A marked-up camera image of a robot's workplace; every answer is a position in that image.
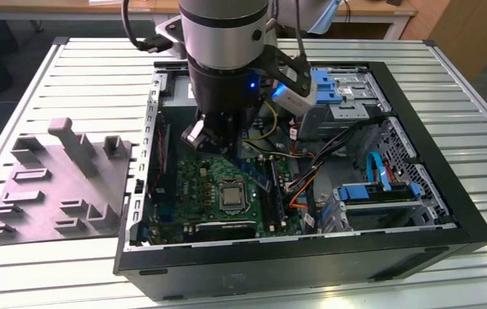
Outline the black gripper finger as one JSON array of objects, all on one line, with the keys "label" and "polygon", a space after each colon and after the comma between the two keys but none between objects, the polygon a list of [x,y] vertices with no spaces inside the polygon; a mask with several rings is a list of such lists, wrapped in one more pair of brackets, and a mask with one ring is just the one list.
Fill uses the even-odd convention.
[{"label": "black gripper finger", "polygon": [[181,140],[197,152],[203,153],[224,153],[225,147],[220,138],[212,130],[205,127],[203,120],[197,120],[195,125],[187,127],[181,133]]}]

